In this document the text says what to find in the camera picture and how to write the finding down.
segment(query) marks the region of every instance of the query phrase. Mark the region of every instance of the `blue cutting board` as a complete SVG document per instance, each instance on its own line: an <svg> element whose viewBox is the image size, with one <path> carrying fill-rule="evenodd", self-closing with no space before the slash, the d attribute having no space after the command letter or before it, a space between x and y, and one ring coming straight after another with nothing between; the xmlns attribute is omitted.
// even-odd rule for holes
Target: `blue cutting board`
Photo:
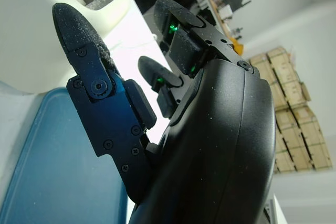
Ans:
<svg viewBox="0 0 336 224"><path fill-rule="evenodd" d="M110 156L97 158L64 88L43 99L0 223L125 224L127 194Z"/></svg>

